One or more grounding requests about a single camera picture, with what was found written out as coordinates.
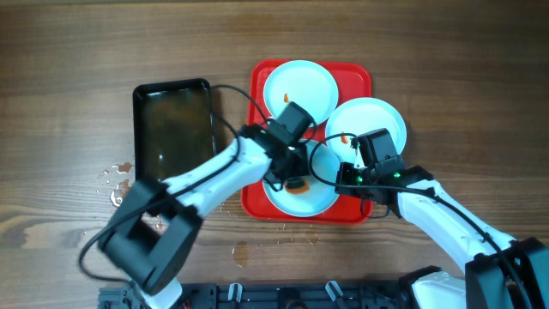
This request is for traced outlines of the black water tray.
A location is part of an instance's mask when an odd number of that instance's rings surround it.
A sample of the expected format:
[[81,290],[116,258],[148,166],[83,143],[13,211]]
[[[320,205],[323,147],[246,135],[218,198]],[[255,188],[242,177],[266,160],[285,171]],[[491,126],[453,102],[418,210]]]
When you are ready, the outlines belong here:
[[215,156],[206,80],[142,84],[133,90],[132,100],[136,179],[168,179]]

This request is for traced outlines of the red plastic tray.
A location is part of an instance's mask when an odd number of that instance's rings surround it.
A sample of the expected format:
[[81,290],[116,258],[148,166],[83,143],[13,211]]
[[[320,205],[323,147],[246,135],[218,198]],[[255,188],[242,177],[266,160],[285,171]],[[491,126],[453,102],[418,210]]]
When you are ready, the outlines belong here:
[[[266,59],[256,65],[250,78],[250,96],[267,111],[263,99],[263,89],[268,75],[282,65],[284,59]],[[341,105],[347,100],[372,95],[372,82],[369,72],[359,64],[343,62],[320,63],[335,78],[339,89]],[[258,181],[241,191],[241,203],[247,214],[259,220],[296,221],[307,223],[358,225],[368,220],[373,210],[371,201],[361,201],[356,197],[340,196],[330,208],[322,213],[306,217],[289,215],[279,210],[265,192],[267,187]]]

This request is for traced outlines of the orange green sponge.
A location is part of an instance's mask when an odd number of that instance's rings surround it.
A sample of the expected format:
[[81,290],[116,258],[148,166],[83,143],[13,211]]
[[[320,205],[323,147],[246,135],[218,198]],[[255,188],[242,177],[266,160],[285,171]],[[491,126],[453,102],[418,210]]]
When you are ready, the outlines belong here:
[[284,187],[289,194],[293,195],[305,193],[310,189],[307,179],[303,177],[288,179],[284,183]]

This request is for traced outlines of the light blue plate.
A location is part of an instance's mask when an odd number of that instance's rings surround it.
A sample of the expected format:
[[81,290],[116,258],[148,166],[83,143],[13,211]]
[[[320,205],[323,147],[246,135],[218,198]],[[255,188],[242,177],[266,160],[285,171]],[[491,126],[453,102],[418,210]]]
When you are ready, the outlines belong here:
[[289,61],[267,77],[263,99],[268,112],[278,118],[290,102],[304,108],[316,124],[335,110],[339,89],[335,78],[322,65],[306,60]]
[[[321,145],[314,154],[312,167],[320,178],[335,182],[340,161],[331,150]],[[276,192],[265,182],[262,186],[268,200],[278,210],[296,217],[312,217],[329,209],[339,195],[333,186],[318,181],[312,175],[305,178],[310,189],[298,195],[289,194],[285,189]]]
[[358,136],[377,129],[388,130],[400,155],[407,141],[405,121],[392,105],[383,100],[362,97],[341,104],[329,117],[325,136],[341,133]]

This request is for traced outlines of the light blue plate bottom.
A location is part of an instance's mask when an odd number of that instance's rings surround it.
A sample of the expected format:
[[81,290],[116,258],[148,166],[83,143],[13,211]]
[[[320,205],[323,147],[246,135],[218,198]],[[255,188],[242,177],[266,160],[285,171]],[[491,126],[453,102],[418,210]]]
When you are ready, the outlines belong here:
[[[335,182],[340,161],[331,150],[321,145],[314,154],[312,167],[320,178]],[[268,200],[278,210],[296,217],[312,217],[329,209],[339,195],[333,186],[318,181],[312,175],[305,178],[310,189],[298,195],[289,194],[285,189],[276,192],[265,182],[262,186]]]

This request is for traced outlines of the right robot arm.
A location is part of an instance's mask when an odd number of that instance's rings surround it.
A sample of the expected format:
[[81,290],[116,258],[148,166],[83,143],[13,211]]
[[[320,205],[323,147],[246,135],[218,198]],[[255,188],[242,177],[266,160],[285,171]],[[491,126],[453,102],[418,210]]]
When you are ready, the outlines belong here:
[[422,167],[375,170],[343,163],[336,190],[372,199],[424,231],[460,267],[454,278],[439,267],[399,280],[409,308],[546,308],[548,249],[536,238],[517,240],[490,227]]

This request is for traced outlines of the light blue plate top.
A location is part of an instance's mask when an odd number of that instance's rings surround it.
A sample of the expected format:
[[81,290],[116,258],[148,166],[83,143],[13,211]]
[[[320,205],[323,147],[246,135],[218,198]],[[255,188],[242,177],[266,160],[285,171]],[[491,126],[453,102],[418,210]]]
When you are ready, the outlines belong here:
[[335,78],[322,65],[306,60],[289,61],[267,77],[263,99],[268,112],[278,118],[290,102],[304,108],[316,124],[335,110],[339,89]]

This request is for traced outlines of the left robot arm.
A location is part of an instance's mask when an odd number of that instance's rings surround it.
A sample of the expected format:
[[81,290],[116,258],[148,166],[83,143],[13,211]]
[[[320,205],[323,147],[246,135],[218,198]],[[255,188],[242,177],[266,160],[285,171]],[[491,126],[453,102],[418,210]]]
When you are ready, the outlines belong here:
[[247,185],[261,179],[281,184],[305,165],[305,131],[275,122],[246,125],[199,167],[134,183],[97,241],[146,308],[176,304],[183,292],[176,276],[210,212]]

